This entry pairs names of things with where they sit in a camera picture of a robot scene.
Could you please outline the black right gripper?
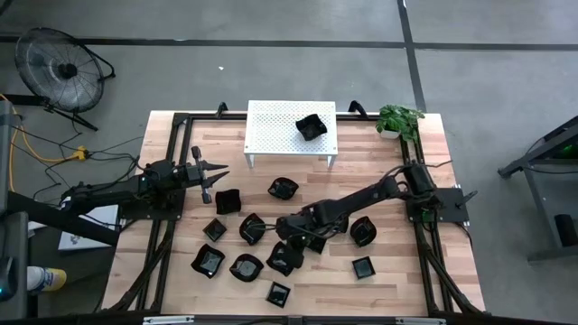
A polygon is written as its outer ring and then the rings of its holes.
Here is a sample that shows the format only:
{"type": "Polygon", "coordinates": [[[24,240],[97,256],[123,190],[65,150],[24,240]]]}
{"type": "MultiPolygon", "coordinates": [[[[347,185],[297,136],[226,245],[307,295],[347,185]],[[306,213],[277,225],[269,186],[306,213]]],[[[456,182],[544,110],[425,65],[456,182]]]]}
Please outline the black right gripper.
{"type": "MultiPolygon", "coordinates": [[[[324,225],[320,223],[310,210],[304,210],[297,214],[280,217],[275,222],[275,233],[281,240],[293,237],[305,237],[306,239],[324,239],[324,225]]],[[[304,246],[298,246],[295,250],[290,240],[285,242],[284,260],[294,263],[295,267],[301,268],[304,261],[304,246]]]]}

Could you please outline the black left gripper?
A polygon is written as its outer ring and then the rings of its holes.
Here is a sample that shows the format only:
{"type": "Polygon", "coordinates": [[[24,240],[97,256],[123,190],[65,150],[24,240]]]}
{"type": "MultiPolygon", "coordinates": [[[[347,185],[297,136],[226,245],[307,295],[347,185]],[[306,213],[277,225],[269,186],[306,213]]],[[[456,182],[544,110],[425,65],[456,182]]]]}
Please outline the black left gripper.
{"type": "Polygon", "coordinates": [[[228,172],[221,172],[207,177],[206,171],[226,169],[228,166],[223,164],[214,164],[203,160],[199,146],[193,146],[191,148],[191,153],[195,164],[187,164],[186,171],[188,183],[192,186],[200,186],[203,203],[210,204],[212,198],[209,194],[209,188],[211,188],[215,182],[226,176],[228,172]]]}

